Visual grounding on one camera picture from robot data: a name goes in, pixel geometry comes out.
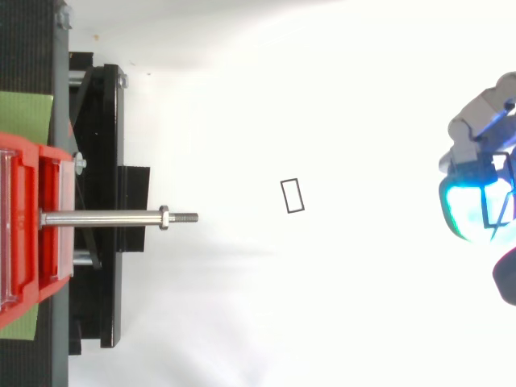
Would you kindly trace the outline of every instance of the blue light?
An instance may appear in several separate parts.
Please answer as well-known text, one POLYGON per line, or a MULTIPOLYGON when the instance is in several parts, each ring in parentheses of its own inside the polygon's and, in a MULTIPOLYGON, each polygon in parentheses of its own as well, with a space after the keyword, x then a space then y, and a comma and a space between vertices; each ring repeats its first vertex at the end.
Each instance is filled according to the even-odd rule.
MULTIPOLYGON (((506 195, 511 191, 510 184, 502 179, 485 187, 487 214, 489 223, 496 224, 500 216, 506 195)), ((489 243, 493 235, 492 228, 484 228, 481 206, 481 189, 478 187, 451 187, 447 192, 447 203, 457 231, 474 243, 489 243)), ((514 200, 511 198, 503 214, 502 222, 512 222, 514 218, 514 200)), ((500 227, 494 241, 509 243, 516 240, 516 227, 500 227)))

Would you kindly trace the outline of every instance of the metal standoff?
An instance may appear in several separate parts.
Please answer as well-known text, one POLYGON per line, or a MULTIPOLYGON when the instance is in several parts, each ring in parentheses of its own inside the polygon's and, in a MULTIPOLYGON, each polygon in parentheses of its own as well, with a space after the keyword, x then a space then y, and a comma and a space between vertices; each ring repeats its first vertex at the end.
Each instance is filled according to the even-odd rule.
POLYGON ((167 206, 158 211, 86 210, 42 212, 40 227, 138 227, 159 226, 167 230, 170 223, 195 223, 198 214, 171 214, 167 206))

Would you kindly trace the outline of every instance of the green surface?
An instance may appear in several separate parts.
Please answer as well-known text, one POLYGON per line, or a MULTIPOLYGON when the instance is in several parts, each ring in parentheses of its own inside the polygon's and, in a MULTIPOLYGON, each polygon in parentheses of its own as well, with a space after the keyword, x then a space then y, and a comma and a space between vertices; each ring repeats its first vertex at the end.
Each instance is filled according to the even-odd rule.
POLYGON ((34 340, 38 321, 38 304, 26 314, 0 330, 0 339, 34 340))
MULTIPOLYGON (((46 144, 52 114, 52 95, 0 91, 0 131, 46 144)), ((0 339, 34 340, 38 305, 0 330, 0 339)))

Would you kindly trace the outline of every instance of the black frame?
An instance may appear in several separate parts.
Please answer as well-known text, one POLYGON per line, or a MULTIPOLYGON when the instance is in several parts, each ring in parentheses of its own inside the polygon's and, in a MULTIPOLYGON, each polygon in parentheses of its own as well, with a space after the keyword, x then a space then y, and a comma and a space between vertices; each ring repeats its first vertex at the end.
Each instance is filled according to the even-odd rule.
MULTIPOLYGON (((146 210, 150 168, 123 165, 123 71, 92 64, 91 53, 70 53, 70 66, 85 71, 81 85, 70 86, 73 132, 88 162, 77 193, 87 210, 146 210)), ((144 250, 145 227, 76 229, 75 236, 75 248, 96 250, 99 265, 77 266, 70 280, 70 355, 81 354, 82 339, 100 339, 103 348, 119 342, 122 253, 144 250)))

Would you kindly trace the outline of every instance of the screw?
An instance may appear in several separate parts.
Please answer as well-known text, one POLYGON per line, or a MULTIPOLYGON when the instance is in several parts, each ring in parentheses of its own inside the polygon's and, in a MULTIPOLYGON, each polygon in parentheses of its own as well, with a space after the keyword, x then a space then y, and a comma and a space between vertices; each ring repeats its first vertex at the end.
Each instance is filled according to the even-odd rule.
POLYGON ((129 78, 127 77, 127 74, 119 75, 119 87, 122 89, 127 89, 129 87, 129 78))
POLYGON ((88 163, 86 162, 86 160, 84 160, 82 158, 82 153, 80 153, 80 152, 77 152, 75 154, 75 157, 73 158, 73 160, 75 161, 75 173, 77 175, 81 175, 82 174, 82 170, 84 168, 86 168, 88 163))
POLYGON ((71 6, 62 6, 59 11, 57 11, 57 25, 68 31, 72 29, 72 19, 73 19, 73 9, 71 6))

